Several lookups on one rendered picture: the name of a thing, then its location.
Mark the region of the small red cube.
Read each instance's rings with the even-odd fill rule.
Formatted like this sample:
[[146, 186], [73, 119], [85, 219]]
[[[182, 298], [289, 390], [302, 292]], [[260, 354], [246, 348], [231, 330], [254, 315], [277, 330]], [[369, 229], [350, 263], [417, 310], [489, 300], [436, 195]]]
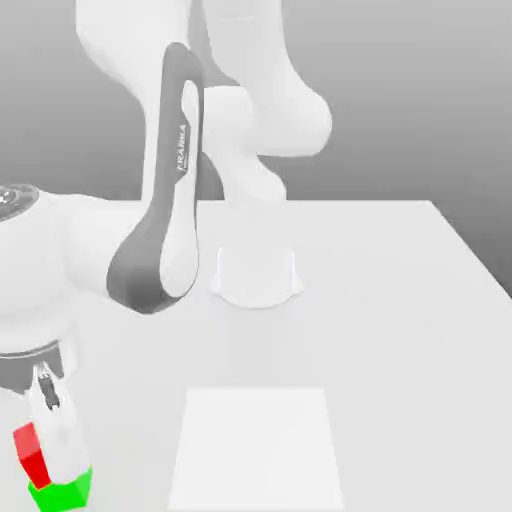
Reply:
[[51, 483], [39, 437], [32, 422], [17, 428], [13, 438], [18, 459], [37, 490]]

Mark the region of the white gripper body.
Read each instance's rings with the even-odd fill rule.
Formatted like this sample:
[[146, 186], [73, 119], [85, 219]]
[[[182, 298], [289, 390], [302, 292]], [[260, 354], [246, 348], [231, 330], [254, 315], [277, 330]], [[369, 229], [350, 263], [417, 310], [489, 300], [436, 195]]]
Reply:
[[33, 366], [25, 397], [51, 481], [67, 484], [86, 473], [91, 460], [77, 408], [65, 383], [45, 362]]

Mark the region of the small green cube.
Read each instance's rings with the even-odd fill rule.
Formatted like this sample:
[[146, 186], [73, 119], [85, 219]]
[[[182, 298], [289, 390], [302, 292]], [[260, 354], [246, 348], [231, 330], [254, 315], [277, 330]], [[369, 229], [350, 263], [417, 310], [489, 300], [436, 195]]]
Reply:
[[28, 491], [39, 508], [39, 512], [67, 512], [86, 507], [89, 500], [93, 467], [66, 484], [50, 483], [37, 489], [32, 482]]

